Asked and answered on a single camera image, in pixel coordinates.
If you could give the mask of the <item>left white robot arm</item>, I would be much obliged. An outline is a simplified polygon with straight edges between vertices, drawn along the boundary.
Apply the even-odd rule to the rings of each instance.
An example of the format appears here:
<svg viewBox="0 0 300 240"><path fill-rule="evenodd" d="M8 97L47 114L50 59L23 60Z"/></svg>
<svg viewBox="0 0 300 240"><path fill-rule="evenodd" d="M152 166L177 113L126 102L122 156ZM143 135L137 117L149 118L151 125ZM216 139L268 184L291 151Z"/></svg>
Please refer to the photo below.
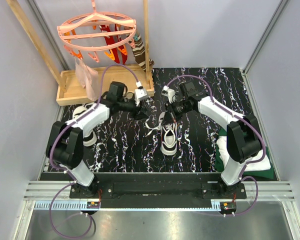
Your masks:
<svg viewBox="0 0 300 240"><path fill-rule="evenodd" d="M51 166L69 174L87 198L98 193L98 179L83 161L84 138L118 112L132 113L135 120L147 118L142 112L142 101L149 98L147 90L137 82L133 98L127 99L124 97L125 87L121 82L111 82L109 90L89 109L81 110L77 117L67 122L56 121L51 127L46 157Z"/></svg>

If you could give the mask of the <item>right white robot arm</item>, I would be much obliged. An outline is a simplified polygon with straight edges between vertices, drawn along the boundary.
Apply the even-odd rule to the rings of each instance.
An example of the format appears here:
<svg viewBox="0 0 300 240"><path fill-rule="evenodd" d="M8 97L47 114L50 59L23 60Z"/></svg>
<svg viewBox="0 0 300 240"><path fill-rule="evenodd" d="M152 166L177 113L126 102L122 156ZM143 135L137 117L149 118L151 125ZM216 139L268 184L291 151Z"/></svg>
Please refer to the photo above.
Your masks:
<svg viewBox="0 0 300 240"><path fill-rule="evenodd" d="M249 165L261 164L263 169L270 168L265 142L261 136L257 118L253 115L242 115L217 101L212 92L196 88L192 81L180 86L181 100L175 100L175 91L168 85L161 94L168 98L165 105L167 117L163 121L175 123L191 111L205 115L226 131L226 161L214 190L222 198L229 198Z"/></svg>

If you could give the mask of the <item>wooden tray rack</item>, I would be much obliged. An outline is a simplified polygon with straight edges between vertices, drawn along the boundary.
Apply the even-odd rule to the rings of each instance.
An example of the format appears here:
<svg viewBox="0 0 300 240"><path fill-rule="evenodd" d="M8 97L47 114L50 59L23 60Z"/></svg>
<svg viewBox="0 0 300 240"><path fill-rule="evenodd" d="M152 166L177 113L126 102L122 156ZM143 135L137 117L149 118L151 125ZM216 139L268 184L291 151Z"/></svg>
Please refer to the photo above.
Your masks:
<svg viewBox="0 0 300 240"><path fill-rule="evenodd" d="M51 74L58 83L58 90L56 95L56 102L60 106L77 105L91 103L92 100L87 98L86 90L81 86L77 80L75 69L70 70L68 66L64 67L64 71L59 71L55 63L53 62L51 56L46 50L41 38L37 34L37 31L31 24L27 15L23 11L22 7L16 0L9 0L8 5L13 11L14 15L22 25L23 29L27 33L28 37L31 39L35 48L41 55L43 61L47 65ZM126 45L128 51L128 59L123 65L122 63L115 63L109 59L105 54L99 53L99 62L92 60L88 54L83 53L83 62L90 68L98 72L101 91L103 93L107 92L110 88L111 82L122 82L126 85L125 92L135 92L137 88L136 83L140 82L142 86L146 89L150 97L154 96L154 86L152 78L152 66L153 62L149 57L149 37L142 37L142 41L145 46L145 65L146 72L144 72L141 67L136 63L135 57L132 52L132 47Z"/></svg>

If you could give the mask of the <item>black marble mat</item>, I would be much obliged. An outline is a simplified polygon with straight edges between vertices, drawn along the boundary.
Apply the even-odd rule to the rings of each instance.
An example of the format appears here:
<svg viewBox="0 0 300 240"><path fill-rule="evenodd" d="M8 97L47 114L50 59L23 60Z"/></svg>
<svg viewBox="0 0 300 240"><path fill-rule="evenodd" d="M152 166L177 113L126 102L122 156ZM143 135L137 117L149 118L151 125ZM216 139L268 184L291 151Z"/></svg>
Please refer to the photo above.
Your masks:
<svg viewBox="0 0 300 240"><path fill-rule="evenodd" d="M136 121L119 112L94 129L96 143L84 149L83 161L96 173L190 173L216 172L216 146L221 127L195 111L177 123L177 151L166 156L161 151L161 132L156 130L166 98L161 91L166 83L177 89L194 79L208 83L213 96L228 108L244 115L253 112L242 72L239 68L155 68L152 71L154 96L147 100L148 121Z"/></svg>

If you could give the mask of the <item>red sock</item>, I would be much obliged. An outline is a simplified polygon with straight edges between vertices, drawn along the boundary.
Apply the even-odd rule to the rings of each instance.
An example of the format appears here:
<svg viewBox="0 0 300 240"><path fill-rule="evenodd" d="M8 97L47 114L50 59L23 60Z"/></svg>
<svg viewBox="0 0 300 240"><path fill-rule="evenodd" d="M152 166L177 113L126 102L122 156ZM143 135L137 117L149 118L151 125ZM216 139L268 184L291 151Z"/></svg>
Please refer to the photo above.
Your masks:
<svg viewBox="0 0 300 240"><path fill-rule="evenodd" d="M114 30L117 32L120 30L120 27L121 26L119 24L115 24ZM128 60L128 51L127 51L125 44L118 46L117 49L121 53L122 64L125 65L126 61Z"/></svg>
<svg viewBox="0 0 300 240"><path fill-rule="evenodd" d="M109 25L100 25L99 26L100 28L100 31L102 33L110 33L111 30L110 30L110 26ZM112 44L115 44L115 40L114 40L114 37L111 35L111 36L105 36L104 37L104 40L105 40L105 43L107 46L109 45L112 45ZM119 56L118 56L118 51L117 51L117 48L111 48L111 49L108 49L104 52L104 54L109 58L111 59L112 61L114 61L115 63L119 64L120 63L120 59L119 59Z"/></svg>

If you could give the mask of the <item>brown striped sock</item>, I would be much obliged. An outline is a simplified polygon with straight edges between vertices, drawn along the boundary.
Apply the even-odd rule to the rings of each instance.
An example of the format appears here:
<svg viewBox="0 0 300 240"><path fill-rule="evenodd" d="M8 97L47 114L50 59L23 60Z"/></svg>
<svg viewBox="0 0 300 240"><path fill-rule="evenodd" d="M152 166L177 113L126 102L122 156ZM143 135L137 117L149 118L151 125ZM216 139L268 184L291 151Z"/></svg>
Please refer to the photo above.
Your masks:
<svg viewBox="0 0 300 240"><path fill-rule="evenodd" d="M136 32L133 40L134 48L132 48L132 53L135 58L135 62L144 72L146 72L146 49L142 37L138 32Z"/></svg>

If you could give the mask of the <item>translucent plastic bag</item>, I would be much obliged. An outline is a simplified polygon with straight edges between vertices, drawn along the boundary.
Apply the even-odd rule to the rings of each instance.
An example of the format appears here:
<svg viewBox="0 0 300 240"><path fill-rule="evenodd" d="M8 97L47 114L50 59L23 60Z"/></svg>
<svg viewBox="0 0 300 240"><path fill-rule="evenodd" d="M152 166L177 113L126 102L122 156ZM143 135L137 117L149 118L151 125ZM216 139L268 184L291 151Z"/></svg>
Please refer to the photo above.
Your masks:
<svg viewBox="0 0 300 240"><path fill-rule="evenodd" d="M100 96L102 87L99 73L87 66L83 60L75 59L75 76L86 91L86 96L91 101L96 101Z"/></svg>

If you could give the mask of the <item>pink round clip hanger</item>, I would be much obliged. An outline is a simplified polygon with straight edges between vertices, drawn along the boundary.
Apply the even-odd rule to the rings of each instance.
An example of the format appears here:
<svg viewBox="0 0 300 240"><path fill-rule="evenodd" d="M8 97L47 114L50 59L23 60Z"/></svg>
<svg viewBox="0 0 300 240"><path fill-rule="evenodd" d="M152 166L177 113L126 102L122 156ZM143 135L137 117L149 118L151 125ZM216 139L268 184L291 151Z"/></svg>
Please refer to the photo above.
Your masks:
<svg viewBox="0 0 300 240"><path fill-rule="evenodd" d="M135 47L133 37L137 32L135 19L117 12L97 11L96 3L91 2L93 12L72 17L57 26L57 34L64 49L73 57L83 59L86 53L93 61L99 62L99 53L117 48L123 44ZM115 31L115 24L120 25ZM100 25L108 25L111 32L101 32ZM113 36L115 43L107 45L104 37ZM120 64L122 55L117 49Z"/></svg>

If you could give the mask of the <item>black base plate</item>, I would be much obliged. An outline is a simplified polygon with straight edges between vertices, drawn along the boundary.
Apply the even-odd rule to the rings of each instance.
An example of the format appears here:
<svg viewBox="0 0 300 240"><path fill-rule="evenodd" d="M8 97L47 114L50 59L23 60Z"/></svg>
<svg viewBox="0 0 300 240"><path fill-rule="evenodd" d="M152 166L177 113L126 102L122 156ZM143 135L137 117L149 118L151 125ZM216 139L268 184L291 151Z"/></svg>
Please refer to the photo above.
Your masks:
<svg viewBox="0 0 300 240"><path fill-rule="evenodd" d="M216 200L245 200L244 185L223 195L216 192L215 183L200 182L100 182L94 186L71 187L71 199L101 197L103 209L216 209Z"/></svg>

